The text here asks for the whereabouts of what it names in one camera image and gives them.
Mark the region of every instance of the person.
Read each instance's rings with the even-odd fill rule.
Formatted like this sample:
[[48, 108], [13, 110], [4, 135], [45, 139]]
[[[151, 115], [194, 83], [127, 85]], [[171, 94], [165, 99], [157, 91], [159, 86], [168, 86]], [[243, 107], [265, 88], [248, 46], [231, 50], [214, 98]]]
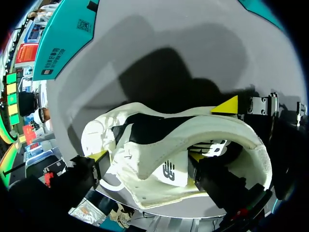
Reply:
[[27, 15], [27, 18], [31, 19], [35, 24], [46, 27], [49, 19], [51, 18], [58, 6], [58, 3], [42, 6], [40, 9], [30, 12]]
[[49, 131], [53, 130], [52, 123], [50, 120], [50, 114], [48, 106], [38, 108], [33, 114], [33, 120], [38, 125], [44, 125]]

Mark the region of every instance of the white cap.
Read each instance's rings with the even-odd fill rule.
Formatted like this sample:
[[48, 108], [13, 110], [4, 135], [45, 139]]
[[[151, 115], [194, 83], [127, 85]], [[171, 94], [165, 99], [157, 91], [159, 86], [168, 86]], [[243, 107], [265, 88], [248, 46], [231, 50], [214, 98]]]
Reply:
[[39, 124], [39, 125], [42, 125], [43, 123], [42, 123], [42, 121], [41, 121], [41, 117], [40, 117], [40, 111], [41, 111], [42, 109], [41, 108], [39, 108], [39, 109], [37, 109], [35, 112], [34, 112], [34, 114], [33, 114], [33, 120], [35, 121], [35, 123], [37, 123], [37, 124]]

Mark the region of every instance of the red sign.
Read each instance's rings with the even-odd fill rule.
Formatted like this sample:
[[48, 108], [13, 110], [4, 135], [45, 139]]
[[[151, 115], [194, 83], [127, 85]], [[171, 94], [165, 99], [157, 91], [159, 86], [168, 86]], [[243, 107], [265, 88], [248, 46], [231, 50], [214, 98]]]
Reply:
[[35, 132], [32, 130], [32, 126], [30, 125], [23, 126], [23, 132], [26, 138], [27, 145], [30, 145], [32, 143], [32, 140], [37, 137]]
[[16, 63], [25, 63], [35, 60], [39, 44], [38, 43], [23, 43], [20, 45]]

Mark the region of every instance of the gray curved surface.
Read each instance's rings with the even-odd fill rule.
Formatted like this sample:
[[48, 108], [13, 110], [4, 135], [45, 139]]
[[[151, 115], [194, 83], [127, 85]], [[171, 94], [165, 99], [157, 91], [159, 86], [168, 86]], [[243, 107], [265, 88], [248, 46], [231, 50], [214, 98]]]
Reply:
[[[279, 93], [285, 112], [307, 103], [289, 39], [236, 0], [100, 1], [93, 41], [48, 81], [54, 132], [66, 162], [82, 155], [90, 120], [127, 102], [163, 113], [219, 104], [235, 94]], [[112, 175], [105, 179], [116, 184]], [[102, 192], [137, 207], [126, 190]], [[224, 213], [209, 197], [147, 212], [178, 218]]]

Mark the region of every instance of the qr code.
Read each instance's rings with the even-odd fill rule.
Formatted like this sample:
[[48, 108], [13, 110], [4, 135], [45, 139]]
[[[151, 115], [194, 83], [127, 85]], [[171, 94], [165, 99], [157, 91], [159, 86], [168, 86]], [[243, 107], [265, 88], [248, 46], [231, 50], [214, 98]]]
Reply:
[[86, 22], [82, 19], [79, 19], [78, 24], [77, 24], [77, 29], [90, 32], [90, 23], [88, 23], [88, 22]]

